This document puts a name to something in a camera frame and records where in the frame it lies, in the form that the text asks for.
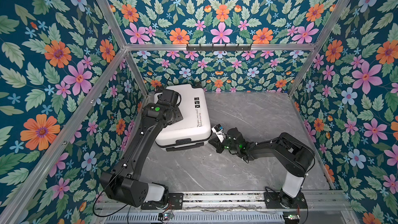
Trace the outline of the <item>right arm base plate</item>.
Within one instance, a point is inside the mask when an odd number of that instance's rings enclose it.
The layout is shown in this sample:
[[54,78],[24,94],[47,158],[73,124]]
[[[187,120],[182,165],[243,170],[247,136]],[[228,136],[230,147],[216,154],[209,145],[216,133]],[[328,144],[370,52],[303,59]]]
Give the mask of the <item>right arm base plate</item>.
[[264,202],[268,209],[307,209],[308,205],[304,194],[299,192],[295,198],[291,198],[283,191],[270,192],[266,191],[264,194]]

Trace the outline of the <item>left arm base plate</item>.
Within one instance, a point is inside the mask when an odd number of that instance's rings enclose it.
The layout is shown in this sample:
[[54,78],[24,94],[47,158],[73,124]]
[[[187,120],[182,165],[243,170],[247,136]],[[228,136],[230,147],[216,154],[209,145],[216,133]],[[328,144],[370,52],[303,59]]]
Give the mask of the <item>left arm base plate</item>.
[[183,204],[184,194],[177,193],[166,193],[160,201],[149,201],[144,202],[141,205],[142,210],[181,210]]

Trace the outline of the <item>white hard-shell suitcase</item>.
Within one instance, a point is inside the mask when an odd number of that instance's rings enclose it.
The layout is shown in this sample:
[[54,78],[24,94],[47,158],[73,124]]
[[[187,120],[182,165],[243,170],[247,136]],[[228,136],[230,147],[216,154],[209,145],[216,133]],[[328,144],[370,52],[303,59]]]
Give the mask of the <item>white hard-shell suitcase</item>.
[[212,132],[204,89],[191,84],[167,88],[179,93],[177,104],[182,120],[159,133],[155,139],[157,146],[165,151],[178,151],[208,144]]

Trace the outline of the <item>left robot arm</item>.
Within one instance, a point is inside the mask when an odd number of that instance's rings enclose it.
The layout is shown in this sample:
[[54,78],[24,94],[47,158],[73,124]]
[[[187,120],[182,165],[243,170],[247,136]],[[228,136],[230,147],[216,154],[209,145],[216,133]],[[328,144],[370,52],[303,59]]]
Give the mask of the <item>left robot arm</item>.
[[106,196],[133,207],[152,203],[165,207],[169,203],[167,186],[140,181],[145,160],[160,132],[183,120],[179,110],[181,95],[164,89],[155,103],[147,104],[141,114],[140,125],[121,160],[109,172],[104,172],[100,183]]

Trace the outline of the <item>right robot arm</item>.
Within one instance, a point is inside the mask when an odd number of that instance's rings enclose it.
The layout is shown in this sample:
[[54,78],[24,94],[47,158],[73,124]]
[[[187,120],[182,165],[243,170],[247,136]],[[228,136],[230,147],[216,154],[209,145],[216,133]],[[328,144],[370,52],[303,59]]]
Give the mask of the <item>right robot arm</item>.
[[248,163],[260,158],[275,157],[286,169],[284,184],[276,200],[282,207],[292,207],[297,202],[305,178],[315,164],[315,153],[307,145],[283,132],[278,137],[264,142],[246,141],[237,128],[227,132],[221,125],[211,129],[216,135],[209,141],[217,153],[227,150]]

